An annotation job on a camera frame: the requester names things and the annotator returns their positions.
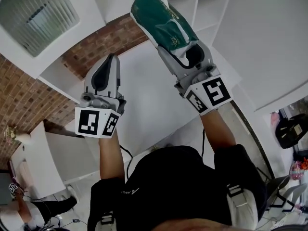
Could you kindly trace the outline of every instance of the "red brick wall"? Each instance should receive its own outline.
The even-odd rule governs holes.
[[[63,63],[80,79],[102,57],[119,55],[145,42],[147,36],[132,20],[123,15],[92,33],[62,55]]]
[[[42,120],[47,131],[62,128],[75,117],[75,103],[38,79],[24,73],[0,55],[0,169],[19,146],[8,145],[4,138],[6,125],[20,132],[31,132]]]

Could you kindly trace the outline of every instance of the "green bag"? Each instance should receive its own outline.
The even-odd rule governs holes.
[[[178,57],[182,57],[199,40],[184,17],[170,4],[168,8],[161,0],[135,0],[131,15],[157,45]]]

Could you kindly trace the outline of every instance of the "forearm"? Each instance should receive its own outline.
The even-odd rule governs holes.
[[[117,131],[111,139],[99,139],[101,179],[125,178],[124,163]]]
[[[24,223],[28,223],[32,219],[31,213],[26,202],[23,200],[23,195],[19,193],[16,193],[16,201],[18,202],[19,207],[18,213]]]
[[[236,145],[234,135],[217,110],[201,116],[206,137],[215,152]]]

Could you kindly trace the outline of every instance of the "black shirt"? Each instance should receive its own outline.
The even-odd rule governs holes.
[[[118,231],[150,231],[164,221],[181,218],[231,225],[226,197],[230,183],[254,194],[261,218],[265,185],[243,146],[217,150],[215,169],[204,165],[192,147],[159,149],[137,164],[126,184],[107,179],[92,186],[88,230],[94,230],[109,211],[113,211]]]

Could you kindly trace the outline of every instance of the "table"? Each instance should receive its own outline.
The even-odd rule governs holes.
[[[11,161],[18,181],[22,180],[18,166],[27,162],[33,180],[33,186],[28,189],[32,198],[62,191],[66,184],[99,170],[85,139],[47,133],[43,122],[30,135],[31,143],[21,144]]]

